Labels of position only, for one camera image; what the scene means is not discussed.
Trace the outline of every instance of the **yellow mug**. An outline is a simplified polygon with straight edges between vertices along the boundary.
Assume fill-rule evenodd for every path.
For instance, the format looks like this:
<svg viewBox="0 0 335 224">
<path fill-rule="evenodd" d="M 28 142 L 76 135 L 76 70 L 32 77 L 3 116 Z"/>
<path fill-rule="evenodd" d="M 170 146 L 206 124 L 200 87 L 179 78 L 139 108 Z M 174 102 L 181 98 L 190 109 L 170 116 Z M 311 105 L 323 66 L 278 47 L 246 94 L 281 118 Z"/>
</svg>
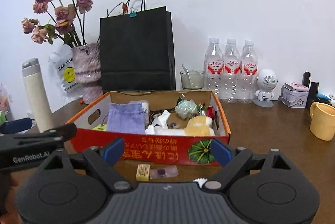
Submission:
<svg viewBox="0 0 335 224">
<path fill-rule="evenodd" d="M 335 107 L 314 102 L 309 109 L 311 132 L 321 140 L 330 141 L 335 134 Z"/>
</svg>

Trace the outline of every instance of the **cream thermos bottle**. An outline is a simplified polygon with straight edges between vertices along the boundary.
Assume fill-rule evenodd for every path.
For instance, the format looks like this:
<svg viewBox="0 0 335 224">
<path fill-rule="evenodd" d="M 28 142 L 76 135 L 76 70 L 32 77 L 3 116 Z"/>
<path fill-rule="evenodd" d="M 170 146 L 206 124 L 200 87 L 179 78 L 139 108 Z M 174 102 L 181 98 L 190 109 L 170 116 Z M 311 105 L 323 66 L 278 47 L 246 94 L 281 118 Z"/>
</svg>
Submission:
<svg viewBox="0 0 335 224">
<path fill-rule="evenodd" d="M 51 109 L 44 89 L 41 67 L 37 58 L 22 64 L 22 75 L 32 114 L 39 131 L 43 132 L 54 128 Z"/>
</svg>

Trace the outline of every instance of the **bottle label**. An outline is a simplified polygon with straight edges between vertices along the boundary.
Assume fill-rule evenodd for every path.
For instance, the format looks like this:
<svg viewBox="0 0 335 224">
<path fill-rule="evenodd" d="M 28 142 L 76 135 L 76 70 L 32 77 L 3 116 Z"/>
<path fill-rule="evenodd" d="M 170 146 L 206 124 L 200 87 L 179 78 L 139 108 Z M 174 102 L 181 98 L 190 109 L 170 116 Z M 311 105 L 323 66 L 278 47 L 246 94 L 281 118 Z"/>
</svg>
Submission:
<svg viewBox="0 0 335 224">
<path fill-rule="evenodd" d="M 239 74 L 241 62 L 237 59 L 227 60 L 224 63 L 224 72 L 228 74 Z"/>
<path fill-rule="evenodd" d="M 222 72 L 223 72 L 223 61 L 222 60 L 207 62 L 207 73 L 222 74 Z"/>
<path fill-rule="evenodd" d="M 243 73 L 247 75 L 257 74 L 257 62 L 243 63 Z"/>
</svg>

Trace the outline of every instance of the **brown tabletop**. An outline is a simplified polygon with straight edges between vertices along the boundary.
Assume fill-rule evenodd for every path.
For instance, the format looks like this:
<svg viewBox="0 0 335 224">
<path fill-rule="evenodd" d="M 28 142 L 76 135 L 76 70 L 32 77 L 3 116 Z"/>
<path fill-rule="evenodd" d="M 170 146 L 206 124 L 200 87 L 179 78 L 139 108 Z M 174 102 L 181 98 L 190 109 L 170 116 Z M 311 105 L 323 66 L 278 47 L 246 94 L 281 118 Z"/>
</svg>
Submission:
<svg viewBox="0 0 335 224">
<path fill-rule="evenodd" d="M 291 109 L 281 102 L 274 102 L 273 108 L 261 108 L 254 104 L 225 104 L 223 109 L 232 132 L 230 145 L 244 146 L 255 153 L 267 153 L 271 148 L 280 149 L 306 177 L 316 186 L 321 196 L 321 205 L 313 224 L 335 223 L 335 157 L 334 141 L 322 141 L 309 131 L 310 117 L 306 109 Z M 57 125 L 62 125 L 84 108 L 78 101 L 56 111 L 53 115 Z M 73 152 L 69 142 L 68 152 Z M 135 182 L 139 161 L 124 160 L 115 169 L 130 182 Z M 151 164 L 152 168 L 162 165 Z M 210 177 L 220 167 L 178 166 L 179 176 L 164 181 L 190 181 Z M 33 170 L 16 172 L 15 178 L 22 183 Z"/>
</svg>

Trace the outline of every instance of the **pink vase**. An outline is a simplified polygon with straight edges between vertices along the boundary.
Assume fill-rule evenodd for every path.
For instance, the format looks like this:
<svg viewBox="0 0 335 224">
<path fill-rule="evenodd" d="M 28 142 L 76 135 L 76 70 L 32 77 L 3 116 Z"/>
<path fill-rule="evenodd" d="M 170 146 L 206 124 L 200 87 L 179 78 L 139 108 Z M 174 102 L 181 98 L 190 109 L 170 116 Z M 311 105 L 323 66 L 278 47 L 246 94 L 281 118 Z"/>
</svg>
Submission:
<svg viewBox="0 0 335 224">
<path fill-rule="evenodd" d="M 86 104 L 92 103 L 103 95 L 100 85 L 101 65 L 100 47 L 98 43 L 91 43 L 72 48 L 74 72 L 76 79 L 84 89 L 83 100 Z"/>
</svg>

